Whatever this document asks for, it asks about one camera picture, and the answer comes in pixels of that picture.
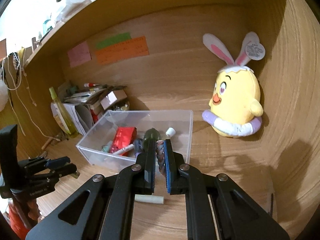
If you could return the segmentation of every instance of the pink sticky note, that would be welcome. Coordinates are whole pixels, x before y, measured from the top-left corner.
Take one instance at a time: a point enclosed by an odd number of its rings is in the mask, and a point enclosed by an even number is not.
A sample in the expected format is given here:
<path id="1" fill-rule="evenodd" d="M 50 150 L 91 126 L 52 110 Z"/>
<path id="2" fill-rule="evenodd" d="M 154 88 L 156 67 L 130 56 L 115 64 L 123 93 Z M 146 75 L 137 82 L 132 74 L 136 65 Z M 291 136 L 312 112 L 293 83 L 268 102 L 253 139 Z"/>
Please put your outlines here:
<path id="1" fill-rule="evenodd" d="M 75 46 L 73 49 L 69 50 L 68 57 L 70 61 L 70 67 L 76 67 L 91 60 L 91 55 L 87 42 L 84 41 L 79 45 Z"/>

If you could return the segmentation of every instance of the metal screw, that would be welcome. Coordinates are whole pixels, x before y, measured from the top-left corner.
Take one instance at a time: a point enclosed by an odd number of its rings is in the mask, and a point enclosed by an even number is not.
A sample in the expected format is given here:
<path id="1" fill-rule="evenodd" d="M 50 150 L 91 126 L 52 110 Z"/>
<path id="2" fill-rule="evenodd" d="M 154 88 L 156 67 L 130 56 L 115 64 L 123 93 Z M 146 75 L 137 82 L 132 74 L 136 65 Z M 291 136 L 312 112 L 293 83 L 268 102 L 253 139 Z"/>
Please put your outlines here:
<path id="1" fill-rule="evenodd" d="M 140 164 L 134 164 L 134 165 L 131 166 L 131 169 L 133 171 L 139 171 L 139 170 L 141 170 L 141 165 Z"/>
<path id="2" fill-rule="evenodd" d="M 218 175 L 218 179 L 221 180 L 221 181 L 227 181 L 228 176 L 226 174 L 224 174 L 224 173 L 220 173 Z"/>
<path id="3" fill-rule="evenodd" d="M 99 181 L 102 181 L 103 180 L 103 176 L 101 174 L 96 174 L 92 177 L 92 180 L 94 182 L 99 182 Z"/>
<path id="4" fill-rule="evenodd" d="M 190 169 L 190 165 L 189 164 L 181 164 L 180 165 L 180 169 L 183 170 L 183 171 L 187 171 Z"/>

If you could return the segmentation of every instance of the transparent storage bin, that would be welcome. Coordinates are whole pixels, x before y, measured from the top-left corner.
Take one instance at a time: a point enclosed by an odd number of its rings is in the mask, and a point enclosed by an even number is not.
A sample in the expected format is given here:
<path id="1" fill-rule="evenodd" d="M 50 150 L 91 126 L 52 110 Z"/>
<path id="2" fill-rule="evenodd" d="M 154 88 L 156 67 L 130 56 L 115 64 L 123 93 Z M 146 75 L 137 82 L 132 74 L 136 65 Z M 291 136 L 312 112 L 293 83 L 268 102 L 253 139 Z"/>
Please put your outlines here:
<path id="1" fill-rule="evenodd" d="M 190 161 L 193 112 L 189 110 L 160 111 L 107 111 L 104 116 L 78 142 L 76 147 L 90 164 L 106 167 L 119 172 L 135 163 L 136 159 L 115 156 L 102 151 L 102 146 L 112 141 L 118 127 L 136 127 L 137 138 L 155 128 L 161 138 L 169 127 L 176 130 L 171 138 L 172 148 L 181 153 L 186 163 Z"/>

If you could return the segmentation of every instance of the green bottle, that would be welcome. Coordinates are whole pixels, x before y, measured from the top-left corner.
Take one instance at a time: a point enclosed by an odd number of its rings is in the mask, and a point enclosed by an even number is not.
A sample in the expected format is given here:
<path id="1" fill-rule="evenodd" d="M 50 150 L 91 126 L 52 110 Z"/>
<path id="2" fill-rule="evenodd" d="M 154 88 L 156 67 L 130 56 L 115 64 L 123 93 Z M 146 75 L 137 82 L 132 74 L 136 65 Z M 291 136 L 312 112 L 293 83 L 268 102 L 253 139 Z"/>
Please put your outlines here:
<path id="1" fill-rule="evenodd" d="M 143 137 L 143 149 L 145 151 L 148 150 L 149 141 L 151 139 L 155 140 L 155 141 L 160 140 L 160 133 L 154 128 L 151 128 L 151 129 L 147 130 L 146 133 L 144 134 L 144 137 Z"/>
<path id="2" fill-rule="evenodd" d="M 54 88 L 49 88 L 51 98 L 53 100 L 53 105 L 58 113 L 60 123 L 58 123 L 61 128 L 64 130 L 65 133 L 69 135 L 71 138 L 75 138 L 78 135 L 78 131 L 70 117 L 70 114 L 64 107 L 63 103 L 61 103 L 60 99 L 58 98 Z"/>

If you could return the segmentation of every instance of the bunny ear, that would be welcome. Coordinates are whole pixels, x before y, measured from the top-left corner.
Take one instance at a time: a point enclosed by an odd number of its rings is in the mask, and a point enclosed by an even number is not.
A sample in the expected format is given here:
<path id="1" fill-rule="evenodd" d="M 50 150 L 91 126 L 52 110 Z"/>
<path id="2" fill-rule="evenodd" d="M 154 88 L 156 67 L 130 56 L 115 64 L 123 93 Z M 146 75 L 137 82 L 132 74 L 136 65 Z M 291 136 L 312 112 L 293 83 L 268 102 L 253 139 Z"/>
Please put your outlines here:
<path id="1" fill-rule="evenodd" d="M 235 61 L 226 46 L 216 36 L 206 33 L 203 35 L 203 44 L 218 58 L 224 60 L 228 65 L 235 64 Z"/>
<path id="2" fill-rule="evenodd" d="M 247 56 L 245 52 L 245 47 L 248 45 L 249 42 L 254 42 L 256 44 L 260 43 L 259 37 L 256 33 L 254 32 L 249 32 L 245 37 L 242 42 L 242 48 L 240 51 L 239 56 L 236 59 L 236 64 L 239 66 L 244 66 L 246 65 L 251 59 Z"/>

